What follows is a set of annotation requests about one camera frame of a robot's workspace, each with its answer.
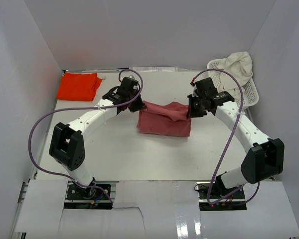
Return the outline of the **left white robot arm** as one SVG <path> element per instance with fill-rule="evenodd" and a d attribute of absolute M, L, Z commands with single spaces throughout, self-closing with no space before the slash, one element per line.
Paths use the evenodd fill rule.
<path fill-rule="evenodd" d="M 121 84 L 110 89 L 95 105 L 96 109 L 84 113 L 53 130 L 49 155 L 61 164 L 79 186 L 78 193 L 85 199 L 95 194 L 94 177 L 88 172 L 85 160 L 85 140 L 107 120 L 128 109 L 137 112 L 145 108 L 140 96 L 141 86 L 131 77 L 124 77 Z"/>

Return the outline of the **pink t-shirt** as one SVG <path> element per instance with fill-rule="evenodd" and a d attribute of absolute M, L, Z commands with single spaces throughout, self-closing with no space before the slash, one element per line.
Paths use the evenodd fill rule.
<path fill-rule="evenodd" d="M 145 102 L 146 108 L 139 111 L 139 133 L 162 136 L 189 137 L 191 118 L 187 117 L 188 106 L 178 102 L 157 105 Z"/>

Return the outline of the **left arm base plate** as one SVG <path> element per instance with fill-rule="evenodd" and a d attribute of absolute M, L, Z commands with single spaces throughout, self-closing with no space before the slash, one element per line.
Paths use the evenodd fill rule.
<path fill-rule="evenodd" d="M 64 209 L 111 210 L 112 208 L 112 203 L 102 190 L 80 188 L 76 184 L 68 185 Z"/>

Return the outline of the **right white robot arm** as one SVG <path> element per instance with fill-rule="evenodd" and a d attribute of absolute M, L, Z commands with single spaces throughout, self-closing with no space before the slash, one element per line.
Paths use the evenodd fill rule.
<path fill-rule="evenodd" d="M 246 156 L 236 169 L 214 178 L 208 194 L 225 199 L 235 189 L 247 183 L 259 183 L 283 171 L 285 145 L 261 132 L 242 112 L 228 92 L 218 92 L 211 78 L 192 83 L 194 91 L 188 95 L 187 116 L 200 118 L 211 112 L 230 130 L 245 150 Z"/>

